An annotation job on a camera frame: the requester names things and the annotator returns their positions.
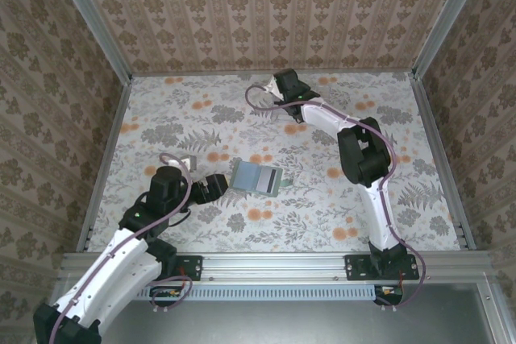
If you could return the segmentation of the aluminium frame post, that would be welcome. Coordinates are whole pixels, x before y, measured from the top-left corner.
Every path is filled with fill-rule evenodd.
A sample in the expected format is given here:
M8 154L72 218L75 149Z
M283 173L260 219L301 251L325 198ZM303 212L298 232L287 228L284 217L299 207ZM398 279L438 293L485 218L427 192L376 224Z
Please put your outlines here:
M109 31L94 0L73 0L73 3L81 13L119 80L123 84L128 84L131 80L130 67L123 58L114 35Z
M416 79L421 79L430 67L432 60L443 45L447 34L452 29L466 2L467 0L446 0L443 4L443 9L412 68L412 73Z

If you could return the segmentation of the aluminium table side rail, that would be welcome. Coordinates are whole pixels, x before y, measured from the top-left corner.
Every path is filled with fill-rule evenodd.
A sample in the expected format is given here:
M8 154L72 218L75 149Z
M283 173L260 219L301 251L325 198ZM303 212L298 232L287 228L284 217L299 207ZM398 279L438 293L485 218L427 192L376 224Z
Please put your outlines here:
M464 206L460 199L459 191L456 187L454 176L422 80L413 73L409 73L409 79L420 118L422 119L422 124L427 134L427 141L434 158L435 167L439 175L439 181L453 221L460 249L475 251L477 246L472 235L471 227L468 224Z
M106 141L105 151L102 157L102 162L97 174L94 189L89 201L85 219L81 228L81 233L77 242L76 252L83 252L89 246L91 233L94 229L95 219L98 216L100 204L102 202L102 195L106 186L106 180L109 176L110 165L113 159L116 143L118 141L119 132L123 124L124 114L127 109L129 97L131 94L131 81L128 81L122 89L117 110L114 115L114 121L110 129L108 139Z

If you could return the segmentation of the black electronics board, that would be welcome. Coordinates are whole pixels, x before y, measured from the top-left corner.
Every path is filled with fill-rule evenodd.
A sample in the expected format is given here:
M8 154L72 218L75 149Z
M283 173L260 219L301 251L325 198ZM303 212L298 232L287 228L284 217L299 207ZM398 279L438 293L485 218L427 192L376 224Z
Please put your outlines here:
M170 307L181 297L183 290L183 286L155 286L150 288L149 297L158 307Z
M376 305L396 306L402 302L403 288L401 285L376 285L374 292Z

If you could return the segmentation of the grey card with black stripe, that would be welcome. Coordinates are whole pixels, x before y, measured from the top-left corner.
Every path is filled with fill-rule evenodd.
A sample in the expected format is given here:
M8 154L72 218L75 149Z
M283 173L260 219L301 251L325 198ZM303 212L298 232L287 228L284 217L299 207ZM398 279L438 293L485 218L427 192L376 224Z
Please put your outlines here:
M256 183L256 191L260 194L276 197L281 183L282 169L264 166Z

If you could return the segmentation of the aluminium lower frame profile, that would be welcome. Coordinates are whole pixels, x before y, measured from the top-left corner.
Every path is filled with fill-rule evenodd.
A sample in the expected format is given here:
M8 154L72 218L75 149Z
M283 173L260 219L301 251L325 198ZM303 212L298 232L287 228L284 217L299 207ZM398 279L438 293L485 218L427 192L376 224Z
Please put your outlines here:
M483 279L477 284L477 288L481 297L482 309L485 313L489 332L493 338L493 343L506 344L505 329L492 286L487 279Z

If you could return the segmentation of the aluminium front rail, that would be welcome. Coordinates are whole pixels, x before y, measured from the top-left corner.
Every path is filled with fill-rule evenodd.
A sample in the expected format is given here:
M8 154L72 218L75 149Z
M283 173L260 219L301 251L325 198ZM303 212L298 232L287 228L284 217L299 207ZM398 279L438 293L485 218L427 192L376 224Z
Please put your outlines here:
M202 284L341 284L347 252L202 253ZM424 251L425 284L477 283L496 271L485 251Z

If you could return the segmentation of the aluminium table back rail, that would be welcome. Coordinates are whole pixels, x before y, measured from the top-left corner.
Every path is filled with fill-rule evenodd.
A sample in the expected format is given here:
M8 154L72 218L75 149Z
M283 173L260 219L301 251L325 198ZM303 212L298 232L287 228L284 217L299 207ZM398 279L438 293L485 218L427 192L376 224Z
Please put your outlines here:
M332 73L412 73L411 68L322 68L322 69L296 69L298 75L302 74L332 74ZM252 75L273 75L279 70L219 70L219 71L198 71L198 72L162 72L162 73L132 73L135 77L189 77L189 76L252 76Z

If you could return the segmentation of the grey metal sheet panel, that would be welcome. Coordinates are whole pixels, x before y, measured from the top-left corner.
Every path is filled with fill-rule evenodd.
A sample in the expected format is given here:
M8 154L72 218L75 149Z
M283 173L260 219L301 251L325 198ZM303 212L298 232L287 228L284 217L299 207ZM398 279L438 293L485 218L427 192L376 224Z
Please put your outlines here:
M407 306L371 301L130 303L102 344L495 344L472 285L427 285Z

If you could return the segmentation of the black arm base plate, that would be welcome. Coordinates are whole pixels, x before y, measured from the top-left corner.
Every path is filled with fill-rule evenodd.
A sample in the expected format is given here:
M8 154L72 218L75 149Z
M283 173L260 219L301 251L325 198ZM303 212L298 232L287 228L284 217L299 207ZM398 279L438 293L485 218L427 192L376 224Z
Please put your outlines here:
M401 259L377 260L371 255L345 255L347 280L418 280L418 265L413 255Z
M173 276L188 276L192 281L199 281L202 275L203 258L201 255L174 255L162 262L158 280Z

